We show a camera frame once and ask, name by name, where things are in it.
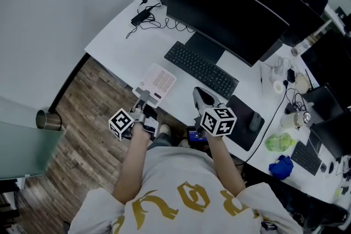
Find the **black mouse pad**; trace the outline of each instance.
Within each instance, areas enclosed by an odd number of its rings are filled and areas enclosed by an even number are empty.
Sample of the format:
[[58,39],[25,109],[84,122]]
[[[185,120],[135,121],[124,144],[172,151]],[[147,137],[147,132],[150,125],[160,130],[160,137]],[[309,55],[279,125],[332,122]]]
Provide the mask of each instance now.
[[262,129],[264,119],[261,119],[261,124],[257,131],[252,132],[248,126],[251,123],[254,111],[234,95],[229,99],[227,107],[233,110],[237,118],[233,131],[227,137],[246,151],[249,151]]

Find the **black keyboard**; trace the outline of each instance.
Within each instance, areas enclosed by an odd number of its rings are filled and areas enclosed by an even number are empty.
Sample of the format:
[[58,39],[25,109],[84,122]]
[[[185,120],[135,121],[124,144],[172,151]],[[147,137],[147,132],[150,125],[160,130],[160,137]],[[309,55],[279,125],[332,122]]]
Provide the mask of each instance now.
[[322,163],[317,154],[310,152],[300,141],[297,142],[291,159],[313,175],[316,175]]
[[165,59],[195,77],[227,100],[232,96],[239,83],[237,79],[189,50],[179,41],[168,51]]

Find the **black mouse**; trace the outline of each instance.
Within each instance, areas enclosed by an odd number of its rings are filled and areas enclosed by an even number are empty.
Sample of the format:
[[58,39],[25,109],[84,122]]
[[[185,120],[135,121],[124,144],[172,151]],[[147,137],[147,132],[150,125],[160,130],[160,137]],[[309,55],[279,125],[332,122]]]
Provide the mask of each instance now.
[[248,125],[249,130],[256,132],[261,124],[261,119],[261,115],[257,112],[254,112],[250,124]]
[[334,171],[334,163],[331,162],[329,166],[329,173],[331,174]]
[[322,165],[320,166],[320,170],[322,171],[322,173],[324,173],[327,170],[327,165],[322,163]]

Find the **wooden floor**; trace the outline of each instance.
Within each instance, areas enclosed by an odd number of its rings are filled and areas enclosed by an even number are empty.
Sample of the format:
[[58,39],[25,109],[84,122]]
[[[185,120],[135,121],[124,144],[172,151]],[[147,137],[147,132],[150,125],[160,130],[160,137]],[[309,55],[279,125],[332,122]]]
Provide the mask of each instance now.
[[[54,151],[45,175],[29,178],[20,191],[17,222],[28,234],[63,233],[63,221],[71,221],[90,189],[112,191],[128,141],[118,141],[107,126],[120,108],[136,102],[130,88],[124,89],[90,58],[75,77],[57,107],[64,137]],[[167,123],[181,139],[185,126],[158,109],[158,121]]]

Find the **person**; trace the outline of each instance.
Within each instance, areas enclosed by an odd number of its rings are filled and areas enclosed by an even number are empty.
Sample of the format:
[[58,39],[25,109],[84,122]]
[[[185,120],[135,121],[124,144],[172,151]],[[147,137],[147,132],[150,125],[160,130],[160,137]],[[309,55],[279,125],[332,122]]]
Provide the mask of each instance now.
[[100,233],[302,233],[269,185],[245,188],[220,137],[206,133],[212,158],[172,147],[169,126],[148,147],[150,135],[140,123],[115,189],[88,192],[69,234]]

